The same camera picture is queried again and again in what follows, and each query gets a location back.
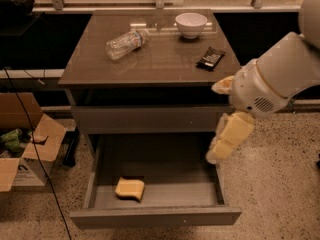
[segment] drawer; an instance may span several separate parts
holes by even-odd
[[[232,225],[239,208],[225,204],[218,165],[205,161],[212,134],[106,134],[99,137],[82,210],[81,229]],[[143,179],[141,202],[120,200],[120,176]]]
[[[71,109],[83,134],[213,132],[228,105],[168,107],[86,107]]]

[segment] crushed plastic bottle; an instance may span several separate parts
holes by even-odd
[[[146,29],[136,29],[106,43],[106,53],[112,60],[117,60],[144,45],[149,39]]]

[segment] yellow sponge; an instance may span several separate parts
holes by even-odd
[[[211,89],[219,94],[229,94],[231,90],[231,84],[234,76],[228,76],[218,82],[216,82]]]
[[[116,187],[116,195],[119,198],[134,198],[141,201],[144,191],[144,182],[141,180],[124,179],[120,177]]]
[[[228,116],[223,114],[217,126],[206,159],[209,163],[226,159],[253,131],[254,118],[251,114],[236,111]]]

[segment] speckled floor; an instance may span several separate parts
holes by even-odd
[[[227,203],[242,209],[233,226],[78,229],[68,216],[82,207],[92,163],[83,138],[76,166],[61,166],[63,156],[59,156],[51,179],[72,239],[316,240],[320,239],[320,170],[315,166],[319,122],[319,110],[278,113],[256,121],[253,134],[222,164]],[[1,239],[68,239],[49,185],[14,188],[1,206]]]

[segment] tabletop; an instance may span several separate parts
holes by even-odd
[[[208,18],[195,39],[181,36],[177,15],[197,12]],[[150,33],[147,43],[111,60],[106,43],[132,29]],[[211,46],[225,51],[213,72],[196,67]],[[211,85],[234,75],[240,64],[211,10],[149,9],[95,11],[59,80],[66,88],[112,86]]]

